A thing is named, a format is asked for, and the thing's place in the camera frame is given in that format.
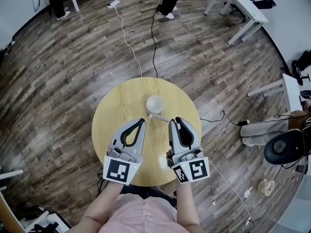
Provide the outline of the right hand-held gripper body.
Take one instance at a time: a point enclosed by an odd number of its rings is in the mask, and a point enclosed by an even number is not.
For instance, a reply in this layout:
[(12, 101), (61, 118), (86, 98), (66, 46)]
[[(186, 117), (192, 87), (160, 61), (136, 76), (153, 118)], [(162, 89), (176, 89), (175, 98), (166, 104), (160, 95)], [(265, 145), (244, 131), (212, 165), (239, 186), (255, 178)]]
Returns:
[(168, 167), (170, 167), (180, 184), (192, 183), (210, 177), (208, 158), (204, 156), (201, 147), (185, 152), (166, 153)]

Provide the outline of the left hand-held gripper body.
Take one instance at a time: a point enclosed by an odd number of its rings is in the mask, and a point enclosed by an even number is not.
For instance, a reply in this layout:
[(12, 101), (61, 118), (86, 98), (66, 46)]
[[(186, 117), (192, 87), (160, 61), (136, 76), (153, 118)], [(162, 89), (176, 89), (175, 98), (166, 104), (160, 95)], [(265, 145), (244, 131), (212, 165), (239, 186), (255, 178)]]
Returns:
[(142, 156), (110, 145), (104, 157), (103, 179), (129, 185), (142, 163)]

